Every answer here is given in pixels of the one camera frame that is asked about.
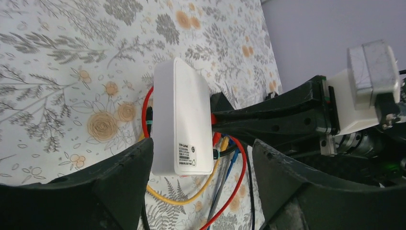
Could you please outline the black network switch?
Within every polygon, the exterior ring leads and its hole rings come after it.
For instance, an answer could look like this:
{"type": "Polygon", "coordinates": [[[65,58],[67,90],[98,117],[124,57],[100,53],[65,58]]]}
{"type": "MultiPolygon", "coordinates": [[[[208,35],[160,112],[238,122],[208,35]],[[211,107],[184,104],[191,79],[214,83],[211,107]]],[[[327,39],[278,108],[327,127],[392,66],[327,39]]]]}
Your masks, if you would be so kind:
{"type": "Polygon", "coordinates": [[[212,113],[234,110],[233,106],[222,92],[211,95],[210,109],[212,113]]]}

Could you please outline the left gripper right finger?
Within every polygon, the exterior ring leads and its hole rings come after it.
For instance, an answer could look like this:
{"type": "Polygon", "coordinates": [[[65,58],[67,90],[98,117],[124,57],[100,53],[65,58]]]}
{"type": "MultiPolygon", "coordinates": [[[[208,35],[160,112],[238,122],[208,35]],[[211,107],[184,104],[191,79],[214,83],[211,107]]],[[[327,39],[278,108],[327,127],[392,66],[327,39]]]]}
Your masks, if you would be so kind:
{"type": "Polygon", "coordinates": [[[252,149],[263,230],[403,230],[406,188],[340,179],[261,140],[252,149]]]}

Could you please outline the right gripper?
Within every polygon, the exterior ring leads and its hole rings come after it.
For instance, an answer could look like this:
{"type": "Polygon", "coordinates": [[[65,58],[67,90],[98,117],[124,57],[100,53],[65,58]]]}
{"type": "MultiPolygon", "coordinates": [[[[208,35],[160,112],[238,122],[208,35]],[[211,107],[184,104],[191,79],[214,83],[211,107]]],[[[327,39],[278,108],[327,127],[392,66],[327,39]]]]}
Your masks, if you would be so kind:
{"type": "Polygon", "coordinates": [[[394,186],[406,183],[406,95],[399,106],[402,118],[391,128],[383,129],[354,123],[353,128],[340,125],[334,137],[335,156],[317,156],[317,169],[341,179],[369,185],[394,186]]]}

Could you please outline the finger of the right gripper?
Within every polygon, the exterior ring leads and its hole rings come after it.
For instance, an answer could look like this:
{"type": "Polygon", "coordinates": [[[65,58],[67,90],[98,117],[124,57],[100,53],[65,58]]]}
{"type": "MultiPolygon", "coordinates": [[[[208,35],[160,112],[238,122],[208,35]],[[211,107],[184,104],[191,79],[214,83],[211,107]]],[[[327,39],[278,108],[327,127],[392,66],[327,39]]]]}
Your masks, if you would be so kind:
{"type": "Polygon", "coordinates": [[[218,122],[212,125],[215,132],[229,135],[246,144],[253,145],[258,139],[279,148],[283,145],[313,141],[325,134],[327,127],[313,119],[252,119],[233,122],[218,122]]]}
{"type": "Polygon", "coordinates": [[[302,85],[242,109],[212,113],[212,122],[286,117],[319,107],[324,101],[325,76],[314,76],[302,85]]]}

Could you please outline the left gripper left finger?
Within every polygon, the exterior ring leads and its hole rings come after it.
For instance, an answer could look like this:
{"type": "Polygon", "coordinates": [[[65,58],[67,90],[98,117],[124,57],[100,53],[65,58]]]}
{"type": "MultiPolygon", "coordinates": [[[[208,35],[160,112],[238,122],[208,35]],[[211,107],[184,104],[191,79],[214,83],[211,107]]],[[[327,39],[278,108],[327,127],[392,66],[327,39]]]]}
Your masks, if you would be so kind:
{"type": "Polygon", "coordinates": [[[154,142],[47,184],[0,187],[3,230],[135,230],[144,205],[154,142]]]}

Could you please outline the white small switch box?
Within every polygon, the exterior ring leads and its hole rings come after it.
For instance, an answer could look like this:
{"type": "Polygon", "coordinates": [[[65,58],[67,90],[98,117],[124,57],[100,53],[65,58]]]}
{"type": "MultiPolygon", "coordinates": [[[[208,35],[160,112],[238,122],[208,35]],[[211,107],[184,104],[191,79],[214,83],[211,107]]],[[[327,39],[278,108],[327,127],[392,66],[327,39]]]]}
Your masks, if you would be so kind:
{"type": "Polygon", "coordinates": [[[179,57],[155,67],[151,134],[153,175],[213,172],[210,89],[205,78],[179,57]]]}

